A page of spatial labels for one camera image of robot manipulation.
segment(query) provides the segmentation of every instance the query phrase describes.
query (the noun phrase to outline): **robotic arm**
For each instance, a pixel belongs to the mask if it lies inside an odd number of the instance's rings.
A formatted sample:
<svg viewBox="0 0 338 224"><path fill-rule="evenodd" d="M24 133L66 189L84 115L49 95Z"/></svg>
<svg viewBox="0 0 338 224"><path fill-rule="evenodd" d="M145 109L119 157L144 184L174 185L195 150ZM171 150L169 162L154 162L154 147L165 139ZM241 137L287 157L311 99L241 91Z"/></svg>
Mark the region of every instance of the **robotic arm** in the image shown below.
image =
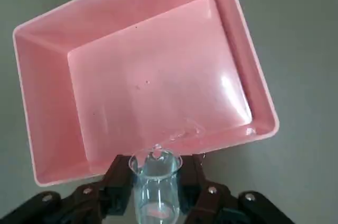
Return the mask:
<svg viewBox="0 0 338 224"><path fill-rule="evenodd" d="M118 155L101 181L64 199L53 191L37 194L0 224L100 224L108 215L123 215L133 187L129 158ZM294 224L262 194L247 191L236 198L225 185L206 180L197 155L182 160L177 182L185 224Z"/></svg>

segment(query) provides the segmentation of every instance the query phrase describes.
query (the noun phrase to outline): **clear plastic cup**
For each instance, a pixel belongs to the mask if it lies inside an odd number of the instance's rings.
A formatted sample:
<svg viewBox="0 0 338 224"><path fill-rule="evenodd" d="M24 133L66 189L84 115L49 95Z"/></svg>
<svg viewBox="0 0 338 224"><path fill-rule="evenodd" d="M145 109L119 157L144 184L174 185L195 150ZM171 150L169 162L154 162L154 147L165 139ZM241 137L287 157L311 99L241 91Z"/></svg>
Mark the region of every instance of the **clear plastic cup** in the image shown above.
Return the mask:
<svg viewBox="0 0 338 224"><path fill-rule="evenodd" d="M134 200L139 224L174 224L180 215L177 172L182 159L163 149L144 150L129 160L136 174Z"/></svg>

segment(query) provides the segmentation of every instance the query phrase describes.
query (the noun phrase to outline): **beaker rim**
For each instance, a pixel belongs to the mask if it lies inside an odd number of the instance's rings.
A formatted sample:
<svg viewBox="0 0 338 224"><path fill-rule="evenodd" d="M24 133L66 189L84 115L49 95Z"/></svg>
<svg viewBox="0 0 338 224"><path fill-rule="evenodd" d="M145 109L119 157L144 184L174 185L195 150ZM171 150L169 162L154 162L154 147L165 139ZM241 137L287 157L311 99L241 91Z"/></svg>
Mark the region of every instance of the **beaker rim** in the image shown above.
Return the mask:
<svg viewBox="0 0 338 224"><path fill-rule="evenodd" d="M139 174L134 168L133 168L133 165L132 165L132 162L134 159L137 159L137 154L141 153L141 152L152 152L152 151L161 151L161 152L167 152L167 153L170 153L172 154L173 157L175 157L176 161L177 161L177 166L174 170L172 170L170 173L168 174L165 174L165 175L144 175L142 174L142 178L146 178L146 179L149 179L149 180L162 180L162 179L165 179L165 178L169 178L170 176L173 176L174 174L176 174L180 168L182 167L182 164L183 164L183 160L181 158L180 155L175 155L172 151L168 150L168 149L165 149L165 148L160 148L160 149L153 149L153 148L146 148L146 149L143 149L143 150L139 150L137 152L135 152L130 158L129 158L129 161L128 161L128 166L129 168L132 170L132 172L136 175L136 176L141 176L141 174Z"/></svg>

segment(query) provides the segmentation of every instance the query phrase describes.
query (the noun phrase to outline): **metal screw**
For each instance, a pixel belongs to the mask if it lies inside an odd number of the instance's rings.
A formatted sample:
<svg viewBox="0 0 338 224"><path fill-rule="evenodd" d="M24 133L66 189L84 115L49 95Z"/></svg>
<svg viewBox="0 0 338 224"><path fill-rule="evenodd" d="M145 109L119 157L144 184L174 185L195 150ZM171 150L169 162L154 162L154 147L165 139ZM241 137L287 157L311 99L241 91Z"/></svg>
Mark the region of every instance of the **metal screw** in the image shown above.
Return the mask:
<svg viewBox="0 0 338 224"><path fill-rule="evenodd" d="M209 187L208 191L209 191L210 194L216 194L217 193L217 189L214 186Z"/></svg>
<svg viewBox="0 0 338 224"><path fill-rule="evenodd" d="M52 195L47 194L46 196L44 196L44 197L42 198L42 201L43 201L43 202L47 202L47 201L50 201L52 198L53 198Z"/></svg>
<svg viewBox="0 0 338 224"><path fill-rule="evenodd" d="M83 190L83 193L84 194L89 194L90 192L92 192L92 189L90 188L90 187L88 187L88 188L85 188L84 190Z"/></svg>
<svg viewBox="0 0 338 224"><path fill-rule="evenodd" d="M255 196L251 193L246 194L245 198L249 201L255 201L256 200Z"/></svg>

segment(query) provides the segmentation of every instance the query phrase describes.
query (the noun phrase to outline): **gray floor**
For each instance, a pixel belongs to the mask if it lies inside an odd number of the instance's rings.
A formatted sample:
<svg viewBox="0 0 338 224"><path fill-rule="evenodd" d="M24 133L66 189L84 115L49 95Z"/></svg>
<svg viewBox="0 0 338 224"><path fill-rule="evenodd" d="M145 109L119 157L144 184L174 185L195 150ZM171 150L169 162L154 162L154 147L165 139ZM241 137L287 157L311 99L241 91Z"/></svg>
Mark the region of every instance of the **gray floor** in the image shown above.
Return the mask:
<svg viewBox="0 0 338 224"><path fill-rule="evenodd" d="M0 0L0 216L33 180L12 45L15 26L68 0ZM296 223L338 223L338 0L240 0L280 118L272 139L207 156L210 179L258 190ZM85 181L49 189L67 195ZM107 223L133 223L125 218Z"/></svg>

